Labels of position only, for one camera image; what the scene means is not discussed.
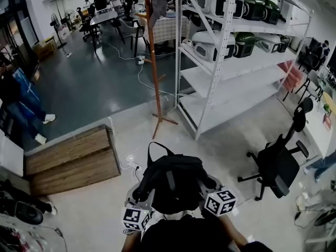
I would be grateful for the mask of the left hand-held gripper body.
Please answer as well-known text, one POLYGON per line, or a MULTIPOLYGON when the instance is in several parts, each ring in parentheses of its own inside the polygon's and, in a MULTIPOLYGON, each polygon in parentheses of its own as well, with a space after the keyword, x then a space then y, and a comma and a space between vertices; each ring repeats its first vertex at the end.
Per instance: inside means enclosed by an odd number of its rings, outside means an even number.
POLYGON ((127 192, 125 200, 125 207, 122 211, 121 221, 126 230, 143 231, 146 225, 152 218, 153 208, 152 203, 154 199, 155 189, 153 189, 144 200, 140 200, 137 193, 139 184, 135 184, 127 192))

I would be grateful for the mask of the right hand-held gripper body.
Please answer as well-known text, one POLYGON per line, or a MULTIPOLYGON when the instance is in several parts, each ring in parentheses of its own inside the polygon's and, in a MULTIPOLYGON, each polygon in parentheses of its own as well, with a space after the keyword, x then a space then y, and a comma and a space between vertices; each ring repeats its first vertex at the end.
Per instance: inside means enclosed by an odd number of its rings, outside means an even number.
POLYGON ((198 185, 202 196, 200 211, 206 210, 214 216, 223 216, 234 209, 237 198, 219 179, 209 175, 206 182, 199 180, 198 185))

